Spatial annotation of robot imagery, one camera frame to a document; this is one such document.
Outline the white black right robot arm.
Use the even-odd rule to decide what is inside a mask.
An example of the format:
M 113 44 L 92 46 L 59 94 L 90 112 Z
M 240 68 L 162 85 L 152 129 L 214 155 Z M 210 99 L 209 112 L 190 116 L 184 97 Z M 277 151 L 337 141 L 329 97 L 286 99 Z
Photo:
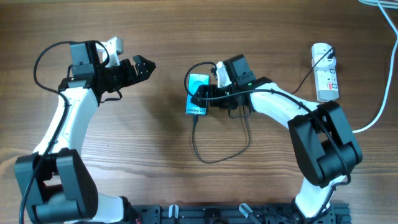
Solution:
M 351 183 L 351 172 L 363 160 L 361 148 L 335 101 L 323 104 L 288 93 L 266 77 L 257 78 L 243 54 L 211 62 L 216 83 L 206 74 L 187 71 L 186 112 L 206 115 L 209 106 L 235 110 L 243 116 L 264 114 L 289 130 L 295 158 L 304 176 L 294 198 L 292 220 L 315 223 L 330 210 L 330 200 L 339 186 Z

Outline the Galaxy S25 smartphone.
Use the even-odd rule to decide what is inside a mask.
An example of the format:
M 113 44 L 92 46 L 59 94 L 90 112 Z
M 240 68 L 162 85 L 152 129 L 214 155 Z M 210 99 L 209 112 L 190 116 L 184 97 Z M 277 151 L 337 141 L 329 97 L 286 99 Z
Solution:
M 188 76 L 188 91 L 195 95 L 187 95 L 185 113 L 192 115 L 207 115 L 206 101 L 199 100 L 199 98 L 206 98 L 206 91 L 204 90 L 210 84 L 210 76 L 207 74 L 191 73 Z

